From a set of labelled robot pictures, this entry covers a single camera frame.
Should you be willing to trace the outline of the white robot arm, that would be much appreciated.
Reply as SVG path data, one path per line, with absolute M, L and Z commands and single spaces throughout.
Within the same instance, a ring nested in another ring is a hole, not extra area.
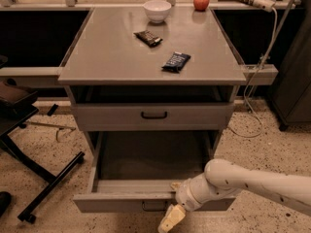
M 224 159 L 212 159 L 204 172 L 187 179 L 176 189 L 176 205 L 170 205 L 157 231 L 168 233 L 187 212 L 200 209 L 210 201 L 248 190 L 300 213 L 311 215 L 311 178 L 251 170 Z

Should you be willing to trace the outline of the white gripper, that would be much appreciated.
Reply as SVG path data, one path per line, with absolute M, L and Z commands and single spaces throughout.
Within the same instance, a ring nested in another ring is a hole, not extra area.
M 157 231 L 168 233 L 186 216 L 186 211 L 200 209 L 205 203 L 220 198 L 219 191 L 208 183 L 204 174 L 180 182 L 173 182 L 171 188 L 176 191 L 177 205 L 170 205 Z

